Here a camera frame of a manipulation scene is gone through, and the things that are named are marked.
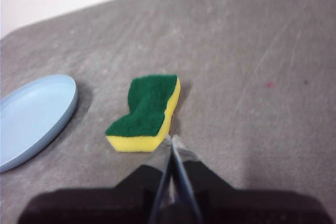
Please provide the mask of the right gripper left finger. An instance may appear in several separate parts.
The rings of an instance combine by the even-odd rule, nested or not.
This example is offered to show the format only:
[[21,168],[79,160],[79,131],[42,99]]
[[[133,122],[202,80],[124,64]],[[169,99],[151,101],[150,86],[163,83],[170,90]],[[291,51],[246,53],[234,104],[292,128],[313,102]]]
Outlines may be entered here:
[[149,159],[114,187],[64,188],[32,198],[19,223],[146,223],[171,156],[166,137]]

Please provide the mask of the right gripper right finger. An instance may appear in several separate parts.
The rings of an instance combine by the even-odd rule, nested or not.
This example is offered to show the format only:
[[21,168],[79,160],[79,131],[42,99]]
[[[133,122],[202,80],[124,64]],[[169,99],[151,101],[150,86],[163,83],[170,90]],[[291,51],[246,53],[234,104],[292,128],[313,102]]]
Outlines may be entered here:
[[208,168],[177,135],[177,167],[203,223],[331,223],[322,203],[294,191],[237,189]]

